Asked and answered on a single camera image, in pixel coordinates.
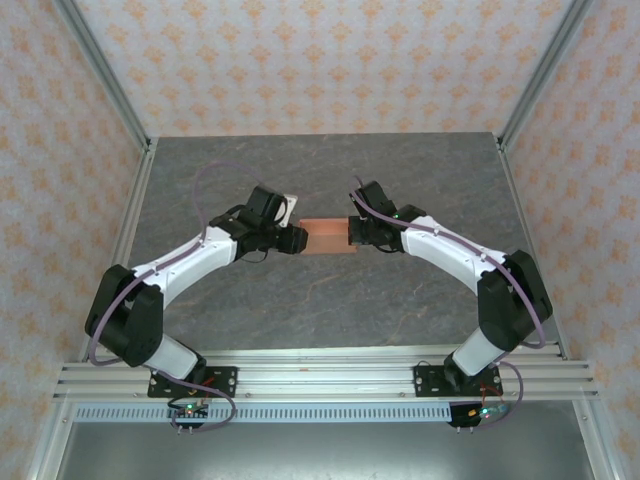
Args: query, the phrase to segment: wooden block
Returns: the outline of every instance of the wooden block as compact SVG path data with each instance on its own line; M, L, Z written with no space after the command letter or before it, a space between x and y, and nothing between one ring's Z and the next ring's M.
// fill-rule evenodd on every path
M304 218L300 226L309 234L303 255L356 253L349 245L348 218Z

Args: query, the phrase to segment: mounting plate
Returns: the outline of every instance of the mounting plate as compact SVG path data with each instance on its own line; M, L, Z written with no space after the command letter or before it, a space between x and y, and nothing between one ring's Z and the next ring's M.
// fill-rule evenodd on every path
M220 390L232 398L236 396L237 367L206 367L205 372L204 378L213 377L213 381L207 386ZM176 385L163 376L152 373L149 379L147 396L149 398L203 398L207 396L207 392L202 390L194 391L187 387ZM209 397L215 398L215 395L209 394Z
M474 377L473 382L462 385L459 392L456 392L444 378L443 365L416 365L413 367L413 386L416 397L481 397L481 383L495 388L502 395L502 379L498 367L485 368ZM498 395L487 390L486 396L497 397Z

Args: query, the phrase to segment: marble surface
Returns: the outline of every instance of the marble surface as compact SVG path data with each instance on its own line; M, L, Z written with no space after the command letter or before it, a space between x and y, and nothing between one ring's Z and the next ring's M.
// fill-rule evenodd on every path
M254 167L267 185L298 195L293 221L355 214L347 190L358 174L378 180L397 206L412 203L480 244L527 249L489 133L162 138L130 266L197 234L192 182L216 159ZM245 202L254 186L244 173L214 170L202 179L200 203L212 218ZM195 349L459 343L477 324L475 296L453 277L420 259L366 247L235 262L165 311L165 331Z

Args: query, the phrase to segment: floral wallpaper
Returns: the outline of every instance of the floral wallpaper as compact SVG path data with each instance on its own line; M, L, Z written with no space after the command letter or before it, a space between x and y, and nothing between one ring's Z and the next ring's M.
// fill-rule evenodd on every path
M509 152L571 353L640 472L640 9L595 0Z
M79 0L151 136L493 131L570 0Z
M0 478L22 480L139 152L51 0L0 4Z

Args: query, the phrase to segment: ventilation grille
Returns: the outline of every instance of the ventilation grille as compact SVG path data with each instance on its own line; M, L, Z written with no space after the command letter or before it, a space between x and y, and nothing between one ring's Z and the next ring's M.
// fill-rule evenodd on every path
M75 421L79 423L166 423L172 410L162 404L81 403ZM205 421L220 421L229 414L226 404L209 405ZM186 416L182 421L202 422ZM238 404L235 423L375 423L451 421L449 404L349 403L349 404Z

